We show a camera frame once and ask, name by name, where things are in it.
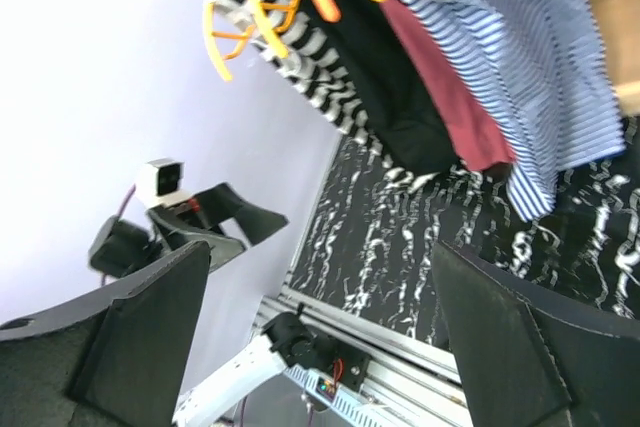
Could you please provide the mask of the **maroon tank top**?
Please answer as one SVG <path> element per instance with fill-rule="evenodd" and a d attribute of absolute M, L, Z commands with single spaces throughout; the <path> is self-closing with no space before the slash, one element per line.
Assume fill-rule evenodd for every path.
<path fill-rule="evenodd" d="M 429 92 L 458 157 L 472 172 L 506 177 L 515 154 L 434 38 L 399 0 L 386 0 L 380 8 Z"/>

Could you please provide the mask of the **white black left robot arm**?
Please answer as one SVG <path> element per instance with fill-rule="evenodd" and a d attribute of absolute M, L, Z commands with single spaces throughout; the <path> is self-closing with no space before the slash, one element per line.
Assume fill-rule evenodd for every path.
<path fill-rule="evenodd" d="M 135 185 L 159 235 L 111 217 L 91 259 L 116 280 L 1 328 L 5 426 L 208 426 L 286 369 L 328 372 L 348 345 L 276 315 L 235 357 L 181 391 L 209 273 L 287 224 L 229 185 L 195 195 Z"/>

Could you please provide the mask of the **blue white striped tank top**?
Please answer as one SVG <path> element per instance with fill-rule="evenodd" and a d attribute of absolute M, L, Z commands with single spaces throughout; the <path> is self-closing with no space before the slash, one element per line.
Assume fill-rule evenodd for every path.
<path fill-rule="evenodd" d="M 561 171 L 623 152 L 622 119 L 588 0 L 400 0 L 499 126 L 521 219 L 554 208 Z"/>

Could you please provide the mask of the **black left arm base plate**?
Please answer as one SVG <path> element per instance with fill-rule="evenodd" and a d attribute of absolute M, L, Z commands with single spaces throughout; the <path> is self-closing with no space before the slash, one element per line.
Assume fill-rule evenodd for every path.
<path fill-rule="evenodd" d="M 358 392 L 372 360 L 371 355 L 334 337 L 330 338 L 329 346 L 329 362 L 321 371 L 339 385 Z"/>

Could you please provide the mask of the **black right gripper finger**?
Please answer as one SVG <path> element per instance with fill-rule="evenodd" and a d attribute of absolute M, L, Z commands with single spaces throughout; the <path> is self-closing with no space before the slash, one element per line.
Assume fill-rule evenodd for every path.
<path fill-rule="evenodd" d="M 638 425 L 638 321 L 445 242 L 432 273 L 474 425 Z"/>

